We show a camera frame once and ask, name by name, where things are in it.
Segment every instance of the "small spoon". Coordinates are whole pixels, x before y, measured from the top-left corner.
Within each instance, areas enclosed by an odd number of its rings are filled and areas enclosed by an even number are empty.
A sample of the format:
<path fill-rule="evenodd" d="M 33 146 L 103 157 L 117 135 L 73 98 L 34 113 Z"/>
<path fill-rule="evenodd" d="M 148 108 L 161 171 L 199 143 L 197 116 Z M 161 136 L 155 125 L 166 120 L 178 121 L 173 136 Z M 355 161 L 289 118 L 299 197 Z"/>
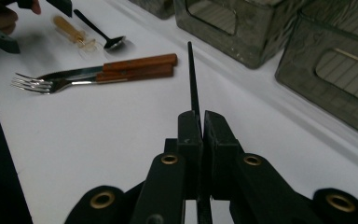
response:
<path fill-rule="evenodd" d="M 79 10 L 75 9 L 74 13 L 78 16 L 79 19 L 85 22 L 91 29 L 93 29 L 106 40 L 106 44 L 103 46 L 104 49 L 115 49 L 125 40 L 126 36 L 124 35 L 113 39 L 107 37 L 107 35 L 105 35 L 100 29 L 98 29 L 94 24 L 92 24 L 92 22 L 89 21 L 89 19 L 87 19 Z"/>

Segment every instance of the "white table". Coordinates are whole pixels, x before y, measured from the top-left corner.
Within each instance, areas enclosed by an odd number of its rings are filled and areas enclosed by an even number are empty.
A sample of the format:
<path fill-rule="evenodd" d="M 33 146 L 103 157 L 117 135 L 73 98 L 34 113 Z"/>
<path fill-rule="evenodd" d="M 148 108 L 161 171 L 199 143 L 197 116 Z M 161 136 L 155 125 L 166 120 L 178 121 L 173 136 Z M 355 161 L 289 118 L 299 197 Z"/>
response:
<path fill-rule="evenodd" d="M 165 138 L 177 137 L 177 116 L 190 110 L 186 42 L 193 43 L 200 110 L 225 116 L 245 151 L 270 161 L 299 193 L 337 188 L 358 198 L 358 132 L 277 83 L 280 52 L 250 70 L 126 0 L 73 0 L 108 36 L 125 35 L 114 54 L 78 53 L 41 1 L 42 15 L 18 10 L 12 37 L 21 54 L 0 50 L 0 120 L 34 223 L 63 223 L 88 190 L 128 190 L 145 180 Z M 75 15 L 68 19 L 104 44 Z M 14 73 L 34 77 L 79 67 L 176 53 L 174 77 L 72 87 L 40 95 L 9 87 Z M 186 223 L 195 223 L 187 203 Z M 228 203 L 213 202 L 215 223 L 232 223 Z"/>

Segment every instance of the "knife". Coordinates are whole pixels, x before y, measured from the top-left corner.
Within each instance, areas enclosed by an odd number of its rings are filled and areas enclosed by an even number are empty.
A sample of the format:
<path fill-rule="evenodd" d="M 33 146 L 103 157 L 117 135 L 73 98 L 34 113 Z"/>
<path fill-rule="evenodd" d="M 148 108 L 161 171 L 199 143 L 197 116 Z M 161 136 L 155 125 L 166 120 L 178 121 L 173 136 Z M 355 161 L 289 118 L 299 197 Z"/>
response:
<path fill-rule="evenodd" d="M 102 66 L 79 68 L 61 72 L 54 72 L 38 77 L 37 79 L 60 79 L 70 78 L 77 79 L 81 77 L 95 77 L 97 74 L 104 74 L 107 76 L 118 76 L 127 74 L 127 76 L 133 77 L 135 74 L 142 74 L 152 70 L 153 67 L 159 67 L 163 64 L 170 64 L 171 66 L 177 65 L 177 56 L 175 53 L 158 55 L 153 57 L 145 57 L 132 59 L 127 61 L 119 61 L 114 63 L 105 63 Z"/>

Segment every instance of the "wire mesh basket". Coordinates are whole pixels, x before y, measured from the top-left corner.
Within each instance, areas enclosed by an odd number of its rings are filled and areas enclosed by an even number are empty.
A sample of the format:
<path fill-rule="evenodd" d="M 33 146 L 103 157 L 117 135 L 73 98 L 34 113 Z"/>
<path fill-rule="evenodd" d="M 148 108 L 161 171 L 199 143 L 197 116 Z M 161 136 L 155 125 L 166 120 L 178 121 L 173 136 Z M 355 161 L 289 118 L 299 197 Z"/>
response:
<path fill-rule="evenodd" d="M 173 0 L 130 0 L 162 20 L 168 19 L 174 12 Z"/>
<path fill-rule="evenodd" d="M 276 78 L 358 130 L 358 0 L 305 6 Z"/>
<path fill-rule="evenodd" d="M 173 0 L 176 24 L 249 68 L 283 49 L 307 0 Z"/>

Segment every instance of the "silverware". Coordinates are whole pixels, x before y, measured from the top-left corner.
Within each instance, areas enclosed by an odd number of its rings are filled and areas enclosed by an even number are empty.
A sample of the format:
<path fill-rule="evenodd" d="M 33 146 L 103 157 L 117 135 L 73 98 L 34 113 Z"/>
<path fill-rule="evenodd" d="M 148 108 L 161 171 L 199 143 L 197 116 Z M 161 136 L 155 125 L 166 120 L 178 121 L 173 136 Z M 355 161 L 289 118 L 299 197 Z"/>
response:
<path fill-rule="evenodd" d="M 87 19 L 86 16 L 84 16 L 83 13 L 81 13 L 78 9 L 75 9 L 74 13 L 78 16 L 79 19 L 85 22 L 91 29 L 93 29 L 106 40 L 106 44 L 103 46 L 104 49 L 115 49 L 125 40 L 126 36 L 124 35 L 112 39 L 109 38 L 100 29 L 98 29 L 89 19 Z"/>
<path fill-rule="evenodd" d="M 25 91 L 51 94 L 75 85 L 171 77 L 176 64 L 176 54 L 167 54 L 51 73 L 41 77 L 27 77 L 16 73 L 17 76 L 13 77 L 10 86 Z"/>

